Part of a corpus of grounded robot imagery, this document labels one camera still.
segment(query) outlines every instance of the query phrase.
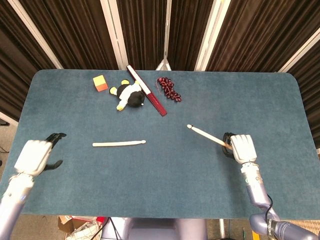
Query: stuffed toy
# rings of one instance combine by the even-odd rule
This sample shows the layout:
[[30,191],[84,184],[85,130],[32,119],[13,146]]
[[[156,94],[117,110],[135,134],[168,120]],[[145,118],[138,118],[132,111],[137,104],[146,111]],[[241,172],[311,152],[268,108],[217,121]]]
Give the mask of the stuffed toy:
[[122,111],[127,104],[130,107],[135,108],[144,105],[145,94],[142,92],[137,81],[130,85],[130,82],[127,79],[124,79],[121,81],[121,86],[119,86],[118,89],[113,86],[110,88],[109,92],[120,99],[118,106],[116,106],[118,111]]

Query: floor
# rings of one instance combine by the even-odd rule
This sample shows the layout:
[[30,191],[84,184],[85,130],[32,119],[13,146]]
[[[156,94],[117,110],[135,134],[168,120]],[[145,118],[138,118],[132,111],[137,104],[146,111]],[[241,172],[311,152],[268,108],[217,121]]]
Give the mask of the floor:
[[[16,134],[16,127],[0,126],[0,146],[9,151]],[[0,153],[0,160],[3,164],[0,166],[0,179],[4,171],[8,154]],[[63,240],[65,234],[58,230],[57,216],[44,215],[21,215],[13,230],[11,240]],[[244,219],[225,219],[225,235],[236,240],[252,240],[252,230],[248,220]],[[207,220],[208,238],[216,240],[220,237],[219,220]]]

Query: white stick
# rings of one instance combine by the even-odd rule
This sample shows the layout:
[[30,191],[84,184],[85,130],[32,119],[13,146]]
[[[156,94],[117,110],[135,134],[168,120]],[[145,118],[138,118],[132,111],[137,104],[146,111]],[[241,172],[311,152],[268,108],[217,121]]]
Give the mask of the white stick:
[[94,142],[92,143],[92,147],[118,147],[118,146],[130,146],[130,145],[138,145],[145,144],[147,141],[118,141],[118,142]]
[[190,124],[187,125],[188,129],[191,129],[193,131],[195,131],[197,134],[200,134],[214,142],[216,142],[217,144],[220,144],[222,146],[225,146],[227,149],[232,150],[232,146],[230,146],[229,144],[225,143],[224,141],[216,138],[215,136],[210,135],[209,133],[206,133],[205,131],[200,130],[199,128],[196,128]]

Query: white stick on red book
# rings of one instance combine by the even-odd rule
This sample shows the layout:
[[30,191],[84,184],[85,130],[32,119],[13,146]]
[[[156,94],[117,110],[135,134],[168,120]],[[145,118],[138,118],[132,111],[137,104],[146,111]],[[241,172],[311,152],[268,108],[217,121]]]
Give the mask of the white stick on red book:
[[158,110],[158,112],[161,114],[161,116],[165,116],[167,114],[167,111],[165,110],[164,106],[161,105],[159,100],[156,98],[156,96],[153,94],[153,92],[147,87],[145,82],[137,74],[137,72],[133,69],[133,67],[131,65],[128,65],[128,66],[126,66],[126,69],[128,69],[132,78],[139,83],[140,87],[142,88],[142,91],[144,92],[146,97],[150,100],[152,105]]

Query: table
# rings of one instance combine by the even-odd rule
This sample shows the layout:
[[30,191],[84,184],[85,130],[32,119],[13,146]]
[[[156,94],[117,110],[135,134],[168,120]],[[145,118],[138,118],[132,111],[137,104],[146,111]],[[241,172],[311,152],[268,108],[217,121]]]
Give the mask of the table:
[[[320,165],[296,80],[287,73],[138,71],[167,110],[148,99],[116,110],[119,99],[97,92],[93,77],[110,87],[132,78],[120,70],[41,70],[33,78],[0,184],[15,172],[27,140],[63,132],[49,163],[63,164],[35,179],[28,214],[148,218],[248,218],[241,166],[221,147],[189,130],[218,138],[250,134],[265,187],[283,219],[318,219]],[[158,92],[167,76],[182,102]],[[146,140],[124,147],[93,142]]]

